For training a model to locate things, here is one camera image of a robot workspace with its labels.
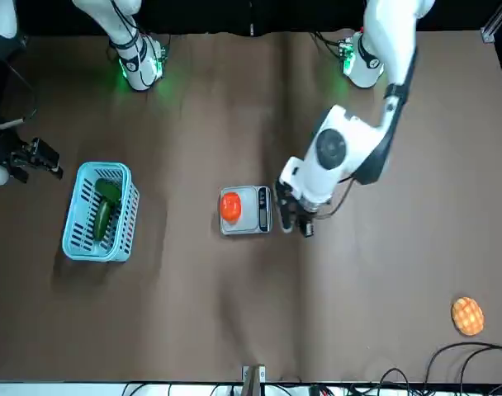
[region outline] metal clamp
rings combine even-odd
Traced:
[[[481,28],[482,40],[489,44],[495,43],[495,33],[502,26],[502,4],[497,8],[493,16]]]
[[[266,382],[266,367],[263,365],[244,366],[242,368],[244,387],[242,396],[261,396],[260,384]]]

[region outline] cucumber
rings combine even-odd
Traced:
[[[107,200],[102,200],[95,215],[95,224],[93,225],[93,239],[101,242],[106,234],[106,228],[110,222],[112,205]]]
[[[95,190],[102,195],[102,198],[108,200],[113,205],[121,202],[121,190],[111,181],[98,179],[95,183]]]

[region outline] digital kitchen scale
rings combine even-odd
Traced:
[[[225,221],[220,215],[220,231],[224,235],[244,233],[269,233],[272,230],[271,190],[266,186],[225,188],[220,199],[228,192],[238,194],[242,213],[236,223]]]

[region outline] cable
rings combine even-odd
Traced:
[[[143,74],[141,72],[141,57],[140,57],[140,54],[139,54],[139,48],[137,47],[137,40],[135,39],[134,35],[132,35],[132,32],[130,31],[130,29],[128,28],[128,26],[130,27],[133,27],[134,29],[136,30],[139,30],[141,32],[141,29],[134,25],[132,22],[130,22],[128,20],[128,18],[125,16],[125,14],[122,13],[121,9],[117,6],[115,0],[110,0],[110,3],[111,3],[111,6],[113,7],[113,10],[116,12],[117,16],[119,17],[119,19],[121,20],[123,26],[126,28],[126,30],[128,31],[128,34],[130,35],[130,38],[132,39],[132,41],[135,41],[134,45],[135,45],[135,50],[137,51],[137,59],[138,59],[138,62],[139,62],[139,76],[140,76],[140,79],[141,79],[141,82],[143,83],[143,85],[147,88],[150,88],[154,85],[154,83],[156,82],[156,80],[158,79],[158,76],[155,75],[154,76],[154,80],[149,84],[147,84],[146,82],[144,82],[144,79],[143,79]],[[141,39],[144,40],[144,38],[146,37],[147,35],[146,34],[143,34],[141,32]],[[148,38],[148,41],[150,43],[150,46],[152,47],[152,52],[155,56],[155,49],[154,49],[154,45],[152,44],[152,40],[150,38]]]
[[[315,35],[315,33],[310,33],[310,37],[314,41],[314,44],[317,47],[317,49],[320,50],[319,44],[317,43],[317,39],[321,40],[321,38],[319,38],[317,35]],[[324,47],[332,54],[332,56],[334,56],[334,58],[341,60],[341,57],[339,56],[339,54],[336,54],[335,51],[332,48],[330,48],[330,46],[331,46],[330,44],[328,44],[324,41],[322,41],[322,42],[324,44]]]
[[[315,35],[315,37],[317,37],[319,40],[321,40],[326,45],[332,45],[334,47],[339,47],[339,43],[337,41],[332,41],[332,40],[325,39],[325,37],[323,36],[323,34],[321,32],[319,32],[319,31],[315,31],[314,35]]]
[[[18,79],[23,83],[23,85],[26,86],[26,88],[31,93],[32,102],[33,102],[33,110],[31,110],[31,112],[28,115],[24,115],[21,118],[17,118],[15,120],[7,121],[7,122],[4,122],[4,123],[0,124],[0,130],[6,130],[7,128],[11,128],[13,126],[17,126],[17,125],[23,124],[27,120],[30,120],[32,117],[34,117],[35,114],[36,114],[36,112],[38,111],[38,108],[37,108],[38,100],[36,98],[35,90],[33,89],[33,87],[5,59],[3,60],[3,62],[9,68],[9,70],[11,70],[12,74],[14,74],[15,76],[17,76]]]
[[[328,386],[321,385],[320,386],[320,390],[321,390],[321,393],[323,393],[323,391],[325,391],[327,395],[329,395],[329,396],[335,396],[334,392],[332,392],[332,389],[330,389]]]
[[[350,394],[356,394],[357,396],[358,395],[363,395],[364,396],[364,395],[368,394],[369,392],[372,392],[373,390],[374,390],[374,388],[370,388],[369,390],[365,390],[363,392],[360,392],[360,391],[358,391],[357,389],[354,388],[354,382],[352,382],[350,384],[350,387],[348,388],[347,396],[350,396]]]
[[[283,388],[281,385],[269,384],[269,386],[274,386],[275,388],[279,388],[282,392],[284,392],[288,396],[291,396],[291,394],[287,391],[287,389]]]
[[[460,370],[460,396],[463,394],[463,387],[464,387],[464,372],[466,371],[467,365],[475,357],[476,355],[481,354],[482,352],[486,351],[502,351],[502,346],[488,346],[483,349],[479,349],[478,351],[474,351],[471,353],[466,360],[464,361],[464,364],[462,365],[462,369]]]
[[[431,367],[433,366],[434,361],[436,358],[444,351],[447,351],[449,349],[453,349],[456,347],[485,347],[484,349],[493,347],[494,349],[500,349],[502,350],[502,345],[496,345],[496,344],[490,344],[488,342],[457,342],[454,344],[449,344],[446,345],[443,348],[440,348],[437,350],[433,356],[431,357],[431,360],[429,361],[429,364],[427,365],[427,370],[425,372],[425,378],[424,378],[424,389],[422,391],[422,394],[426,394],[425,391],[427,390],[427,384],[429,383],[429,374],[431,372]]]
[[[126,387],[123,389],[123,396],[124,396],[124,392],[126,391],[126,388],[128,388],[128,385],[130,385],[130,384],[127,384],[127,385],[126,385]],[[141,385],[139,385],[139,386],[138,386],[137,388],[135,388],[135,389],[132,391],[132,393],[131,393],[131,394],[129,394],[128,396],[134,396],[134,394],[136,394],[136,393],[137,393],[137,391],[138,391],[139,389],[141,389],[141,388],[145,387],[146,385],[150,385],[150,384],[149,384],[149,383],[146,383],[146,384],[141,384]]]
[[[345,177],[344,179],[339,180],[339,181],[337,182],[337,184],[345,183],[345,182],[347,182],[348,180],[350,180],[350,179],[352,179],[352,178],[353,178],[353,176],[352,176],[352,175],[350,175],[349,177]]]
[[[215,394],[215,391],[218,389],[219,385],[215,386],[212,391],[211,391],[211,394],[209,396],[212,396],[213,394]]]
[[[409,380],[407,379],[407,376],[405,375],[405,373],[404,373],[402,370],[398,369],[397,367],[392,367],[391,369],[387,370],[387,371],[385,372],[385,374],[381,377],[381,379],[380,379],[380,383],[379,383],[379,385],[377,386],[377,394],[376,394],[377,396],[380,396],[381,386],[384,384],[384,382],[383,382],[383,381],[385,380],[385,378],[386,378],[386,377],[387,377],[390,373],[394,373],[394,372],[399,373],[399,374],[403,377],[403,379],[405,380],[405,385],[406,385],[406,387],[407,387],[407,396],[409,396],[409,395],[410,395],[410,384],[409,384]]]
[[[335,208],[331,212],[326,213],[326,214],[318,214],[318,215],[315,216],[315,219],[317,219],[317,220],[324,220],[324,219],[329,219],[330,217],[332,217],[333,215],[335,215],[335,213],[339,210],[339,208],[341,206],[343,206],[343,203],[346,201],[348,193],[352,189],[353,182],[354,182],[354,180],[350,179],[350,182],[349,182],[349,184],[347,186],[347,189],[344,191],[343,196],[341,197],[341,200],[339,201],[339,203],[335,206]]]
[[[499,391],[502,389],[502,384],[497,386],[496,388],[493,388],[488,394],[495,394],[495,392]]]

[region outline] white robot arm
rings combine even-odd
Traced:
[[[358,59],[353,67],[358,68],[355,76],[364,70],[372,78],[376,76],[373,66],[385,65],[389,86],[381,122],[372,127],[340,106],[330,109],[304,160],[291,157],[275,183],[284,232],[291,232],[297,223],[303,235],[313,235],[313,218],[331,200],[342,179],[351,177],[363,185],[378,180],[409,95],[416,59],[416,22],[433,3],[434,0],[369,0],[365,30],[356,43]]]
[[[108,34],[134,90],[145,91],[163,76],[164,49],[158,41],[142,34],[132,17],[139,11],[141,0],[73,0],[73,4]]]

